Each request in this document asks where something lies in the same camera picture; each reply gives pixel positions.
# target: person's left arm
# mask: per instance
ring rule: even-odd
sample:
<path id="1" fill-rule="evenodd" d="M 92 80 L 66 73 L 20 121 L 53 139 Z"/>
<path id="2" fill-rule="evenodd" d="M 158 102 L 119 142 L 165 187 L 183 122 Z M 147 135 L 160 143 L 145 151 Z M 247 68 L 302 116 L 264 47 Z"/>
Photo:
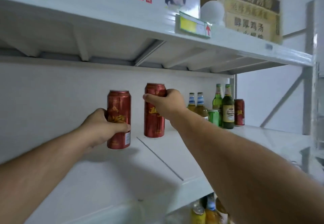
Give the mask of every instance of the person's left arm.
<path id="1" fill-rule="evenodd" d="M 129 130 L 97 109 L 79 128 L 0 165 L 1 223 L 24 223 L 85 152 Z"/>

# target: person's left hand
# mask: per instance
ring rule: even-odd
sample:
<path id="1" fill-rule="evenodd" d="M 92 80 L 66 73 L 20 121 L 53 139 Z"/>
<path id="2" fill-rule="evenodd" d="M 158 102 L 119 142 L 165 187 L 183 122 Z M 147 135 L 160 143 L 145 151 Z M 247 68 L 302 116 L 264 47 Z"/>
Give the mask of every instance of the person's left hand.
<path id="1" fill-rule="evenodd" d="M 115 133 L 128 132 L 131 130 L 131 126 L 125 123 L 110 123 L 105 118 L 107 111 L 103 108 L 96 109 L 91 113 L 78 129 L 89 133 L 93 140 L 90 142 L 89 147 L 94 147 L 105 143 Z"/>

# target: white round object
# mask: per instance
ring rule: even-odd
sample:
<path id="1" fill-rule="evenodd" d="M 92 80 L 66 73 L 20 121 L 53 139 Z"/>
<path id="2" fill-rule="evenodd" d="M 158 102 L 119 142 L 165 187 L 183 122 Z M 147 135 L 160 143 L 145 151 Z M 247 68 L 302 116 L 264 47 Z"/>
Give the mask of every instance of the white round object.
<path id="1" fill-rule="evenodd" d="M 200 19 L 212 23 L 224 26 L 224 14 L 225 9 L 220 1 L 208 1 L 200 9 Z"/>

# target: dark green bottle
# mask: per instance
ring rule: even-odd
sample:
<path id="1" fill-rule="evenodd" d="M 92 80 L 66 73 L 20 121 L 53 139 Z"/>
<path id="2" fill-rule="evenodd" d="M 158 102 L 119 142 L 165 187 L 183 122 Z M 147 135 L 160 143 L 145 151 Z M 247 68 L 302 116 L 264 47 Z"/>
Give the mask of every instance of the dark green bottle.
<path id="1" fill-rule="evenodd" d="M 231 96 L 231 85 L 225 85 L 225 96 L 222 100 L 223 128 L 234 128 L 234 100 Z"/>

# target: barcode label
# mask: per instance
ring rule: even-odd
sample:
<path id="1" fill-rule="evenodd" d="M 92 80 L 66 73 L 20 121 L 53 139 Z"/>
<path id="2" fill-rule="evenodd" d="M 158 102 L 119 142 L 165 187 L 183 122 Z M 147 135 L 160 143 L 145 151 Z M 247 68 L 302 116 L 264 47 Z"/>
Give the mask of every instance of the barcode label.
<path id="1" fill-rule="evenodd" d="M 131 132 L 125 134 L 125 146 L 131 143 Z"/>

